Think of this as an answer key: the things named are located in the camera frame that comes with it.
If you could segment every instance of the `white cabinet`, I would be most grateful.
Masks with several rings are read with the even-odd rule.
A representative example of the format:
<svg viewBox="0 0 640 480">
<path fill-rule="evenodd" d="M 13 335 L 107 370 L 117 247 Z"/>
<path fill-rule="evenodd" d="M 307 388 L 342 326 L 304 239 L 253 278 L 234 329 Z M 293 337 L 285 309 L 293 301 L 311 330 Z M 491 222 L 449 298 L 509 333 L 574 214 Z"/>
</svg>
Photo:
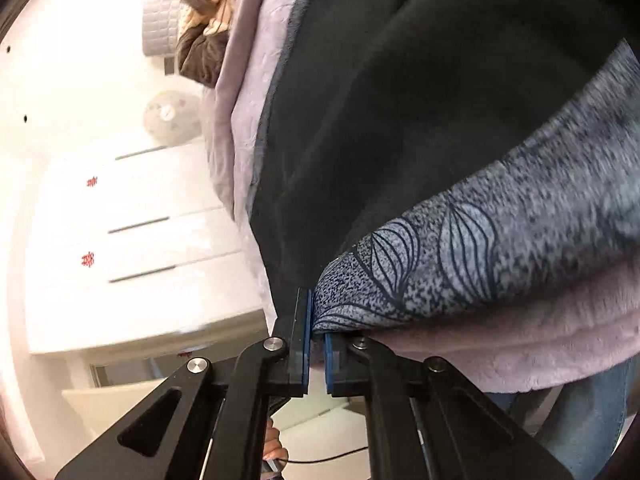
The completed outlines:
<svg viewBox="0 0 640 480">
<path fill-rule="evenodd" d="M 65 246 L 149 220 L 222 207 L 210 184 L 202 140 L 137 155 L 124 147 L 120 152 L 124 158 L 101 142 L 50 163 L 33 243 Z"/>
<path fill-rule="evenodd" d="M 222 209 L 101 234 L 68 246 L 42 246 L 30 286 L 97 286 L 134 274 L 238 252 L 236 226 Z M 92 254 L 91 266 L 82 258 Z"/>
<path fill-rule="evenodd" d="M 193 332 L 261 308 L 241 253 L 117 283 L 39 287 L 27 302 L 34 353 Z"/>
<path fill-rule="evenodd" d="M 188 332 L 262 307 L 202 140 L 118 150 L 102 142 L 47 171 L 27 254 L 31 352 Z"/>
</svg>

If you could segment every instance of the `folded fabric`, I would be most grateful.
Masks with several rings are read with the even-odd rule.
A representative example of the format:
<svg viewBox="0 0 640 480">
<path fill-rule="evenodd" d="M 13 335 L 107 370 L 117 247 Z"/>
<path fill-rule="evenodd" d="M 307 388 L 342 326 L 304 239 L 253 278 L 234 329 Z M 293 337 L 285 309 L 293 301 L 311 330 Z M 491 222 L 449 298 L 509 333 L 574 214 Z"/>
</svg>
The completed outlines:
<svg viewBox="0 0 640 480">
<path fill-rule="evenodd" d="M 254 160 L 264 153 L 258 122 L 268 91 L 277 85 L 307 0 L 238 0 L 220 79 L 205 90 L 202 109 L 207 160 L 214 189 L 235 219 L 248 265 L 258 282 L 267 324 L 276 318 L 260 250 L 249 225 L 247 196 Z"/>
<path fill-rule="evenodd" d="M 640 352 L 640 253 L 524 304 L 367 334 L 396 354 L 441 355 L 484 392 L 528 392 L 607 370 Z"/>
<path fill-rule="evenodd" d="M 622 38 L 599 0 L 412 0 L 355 73 L 333 74 L 344 86 L 314 114 L 325 81 L 314 74 L 334 61 L 316 45 L 343 33 L 310 19 L 320 1 L 274 93 L 251 220 L 270 280 L 306 286 L 365 234 L 529 137 Z"/>
<path fill-rule="evenodd" d="M 266 102 L 261 123 L 270 125 L 268 143 L 278 149 L 268 150 L 264 158 L 254 157 L 254 175 L 260 174 L 260 189 L 248 205 L 257 205 L 251 228 L 260 245 L 260 254 L 269 277 L 271 295 L 276 308 L 289 308 L 295 295 L 295 284 L 281 272 L 276 262 L 280 253 L 280 229 L 275 224 L 277 196 L 284 189 L 282 179 L 300 163 L 300 151 L 308 146 L 328 102 L 349 78 L 367 45 L 398 11 L 405 0 L 298 0 L 291 22 L 299 22 L 294 47 L 278 78 L 277 90 Z M 314 99 L 301 99 L 311 96 Z M 256 148 L 264 132 L 258 131 Z M 260 171 L 262 162 L 266 170 Z M 267 241 L 266 233 L 271 232 Z"/>
<path fill-rule="evenodd" d="M 225 55 L 236 0 L 181 0 L 176 57 L 180 75 L 213 88 Z"/>
<path fill-rule="evenodd" d="M 640 240 L 640 66 L 623 42 L 521 146 L 323 273 L 316 331 L 397 326 L 567 286 Z"/>
<path fill-rule="evenodd" d="M 220 201 L 234 218 L 234 157 L 242 139 L 238 139 L 231 128 L 231 113 L 244 79 L 245 70 L 252 52 L 256 23 L 262 0 L 238 0 L 234 14 L 234 26 L 228 50 L 222 63 L 220 78 L 215 89 L 205 88 L 202 97 L 202 133 L 207 150 L 207 161 L 213 187 Z M 271 299 L 267 274 L 262 264 L 260 251 L 249 222 L 235 218 L 239 228 L 242 250 L 248 267 L 257 283 L 260 302 L 264 309 L 267 327 L 271 333 L 276 320 L 276 311 Z"/>
<path fill-rule="evenodd" d="M 234 157 L 231 113 L 245 78 L 262 0 L 236 0 L 234 26 L 215 89 L 202 95 L 202 133 L 214 190 L 234 217 Z"/>
</svg>

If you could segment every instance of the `screw head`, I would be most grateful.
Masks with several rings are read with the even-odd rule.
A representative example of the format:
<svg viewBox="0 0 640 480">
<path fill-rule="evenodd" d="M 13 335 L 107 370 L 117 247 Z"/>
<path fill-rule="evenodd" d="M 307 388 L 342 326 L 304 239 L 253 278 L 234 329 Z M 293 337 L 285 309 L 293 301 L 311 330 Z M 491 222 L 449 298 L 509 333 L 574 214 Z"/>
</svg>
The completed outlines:
<svg viewBox="0 0 640 480">
<path fill-rule="evenodd" d="M 187 370 L 192 374 L 199 374 L 206 370 L 207 366 L 209 366 L 209 364 L 206 359 L 203 359 L 202 357 L 194 357 L 187 363 Z"/>
<path fill-rule="evenodd" d="M 358 350 L 366 350 L 367 349 L 367 339 L 364 337 L 357 337 L 353 340 L 353 346 L 355 346 Z"/>
<path fill-rule="evenodd" d="M 268 337 L 264 340 L 262 346 L 264 346 L 269 352 L 275 352 L 284 346 L 284 341 L 279 337 Z"/>
<path fill-rule="evenodd" d="M 439 374 L 447 369 L 447 362 L 442 357 L 429 357 L 427 359 L 427 368 Z"/>
</svg>

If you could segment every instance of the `drawer handle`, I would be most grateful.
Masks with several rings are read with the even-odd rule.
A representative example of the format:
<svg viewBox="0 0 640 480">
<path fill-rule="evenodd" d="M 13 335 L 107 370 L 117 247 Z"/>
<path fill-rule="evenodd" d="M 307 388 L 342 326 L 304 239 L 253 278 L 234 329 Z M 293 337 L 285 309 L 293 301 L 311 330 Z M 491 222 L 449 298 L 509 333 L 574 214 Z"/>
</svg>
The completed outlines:
<svg viewBox="0 0 640 480">
<path fill-rule="evenodd" d="M 168 216 L 163 216 L 162 218 L 156 218 L 155 220 L 147 220 L 146 222 L 140 222 L 139 224 L 125 225 L 124 227 L 118 227 L 117 229 L 111 229 L 111 230 L 107 231 L 107 234 L 108 235 L 112 235 L 114 233 L 119 233 L 120 231 L 126 231 L 127 229 L 133 229 L 135 227 L 142 227 L 142 226 L 149 225 L 149 224 L 157 224 L 158 222 L 164 222 L 164 221 L 166 221 L 168 219 L 169 219 Z"/>
<path fill-rule="evenodd" d="M 139 152 L 127 153 L 127 155 L 119 155 L 115 160 L 122 160 L 123 158 L 129 158 L 130 156 L 144 155 L 145 153 L 158 152 L 159 150 L 165 150 L 168 146 L 156 146 L 155 148 L 149 148 L 148 150 L 141 150 Z"/>
<path fill-rule="evenodd" d="M 146 270 L 145 272 L 137 272 L 136 274 L 130 274 L 129 276 L 122 276 L 121 278 L 114 278 L 109 280 L 109 283 L 118 283 L 125 280 L 133 280 L 134 278 L 140 278 L 141 276 L 148 276 L 149 274 L 157 274 L 158 272 L 164 272 L 165 270 L 172 270 L 177 267 L 176 265 L 170 265 L 167 267 L 160 267 L 159 269 Z"/>
</svg>

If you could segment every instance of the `pink fuzzy fabric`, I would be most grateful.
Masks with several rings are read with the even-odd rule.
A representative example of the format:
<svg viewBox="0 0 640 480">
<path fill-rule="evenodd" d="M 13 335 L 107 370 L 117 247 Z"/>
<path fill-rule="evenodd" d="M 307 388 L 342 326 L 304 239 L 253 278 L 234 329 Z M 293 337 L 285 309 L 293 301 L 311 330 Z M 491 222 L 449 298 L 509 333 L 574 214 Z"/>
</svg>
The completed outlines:
<svg viewBox="0 0 640 480">
<path fill-rule="evenodd" d="M 440 325 L 369 334 L 398 355 L 448 359 L 486 392 L 591 376 L 640 352 L 640 254 L 548 298 Z"/>
</svg>

